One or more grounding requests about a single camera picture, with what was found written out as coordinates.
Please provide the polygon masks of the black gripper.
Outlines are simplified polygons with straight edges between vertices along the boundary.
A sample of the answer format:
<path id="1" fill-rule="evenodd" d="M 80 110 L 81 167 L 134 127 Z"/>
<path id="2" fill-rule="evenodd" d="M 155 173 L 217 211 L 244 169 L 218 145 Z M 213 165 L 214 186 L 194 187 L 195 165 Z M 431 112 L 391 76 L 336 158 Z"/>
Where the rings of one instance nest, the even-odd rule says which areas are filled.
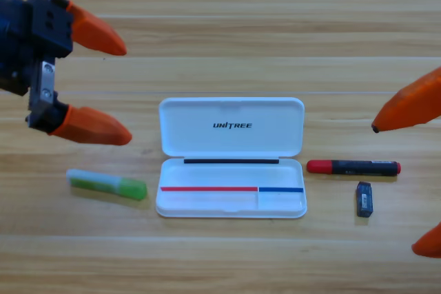
<path id="1" fill-rule="evenodd" d="M 132 134 L 114 117 L 58 101 L 55 61 L 71 53 L 73 41 L 106 54 L 127 54 L 111 25 L 72 1 L 1 0 L 1 89 L 29 96 L 30 128 L 76 143 L 128 144 Z"/>

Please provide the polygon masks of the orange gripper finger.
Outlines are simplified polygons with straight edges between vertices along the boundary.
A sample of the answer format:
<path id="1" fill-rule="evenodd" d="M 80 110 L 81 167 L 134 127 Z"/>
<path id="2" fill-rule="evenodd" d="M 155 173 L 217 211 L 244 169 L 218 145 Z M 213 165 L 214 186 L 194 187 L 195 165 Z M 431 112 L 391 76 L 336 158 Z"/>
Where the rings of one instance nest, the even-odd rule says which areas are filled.
<path id="1" fill-rule="evenodd" d="M 440 67 L 403 87 L 378 112 L 375 133 L 425 124 L 440 116 Z"/>
<path id="2" fill-rule="evenodd" d="M 411 249 L 419 256 L 441 258 L 441 223 L 425 233 Z"/>

